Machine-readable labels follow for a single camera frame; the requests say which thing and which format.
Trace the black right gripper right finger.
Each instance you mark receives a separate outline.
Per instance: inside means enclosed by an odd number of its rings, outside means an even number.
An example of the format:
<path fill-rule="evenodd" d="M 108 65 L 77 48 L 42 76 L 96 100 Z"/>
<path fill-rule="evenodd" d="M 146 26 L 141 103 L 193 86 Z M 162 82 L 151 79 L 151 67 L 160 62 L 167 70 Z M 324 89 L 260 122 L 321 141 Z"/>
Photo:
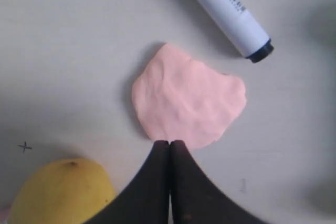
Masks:
<path fill-rule="evenodd" d="M 180 140 L 170 144 L 170 195 L 174 223 L 264 223 L 219 190 Z"/>

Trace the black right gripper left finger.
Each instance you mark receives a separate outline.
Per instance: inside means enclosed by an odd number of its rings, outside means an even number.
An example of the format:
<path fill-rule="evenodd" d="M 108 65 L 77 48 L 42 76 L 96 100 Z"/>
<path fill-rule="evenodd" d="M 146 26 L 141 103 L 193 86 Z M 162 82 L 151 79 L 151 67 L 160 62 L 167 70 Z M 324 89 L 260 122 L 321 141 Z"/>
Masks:
<path fill-rule="evenodd" d="M 170 145 L 156 141 L 127 187 L 86 223 L 168 223 Z"/>

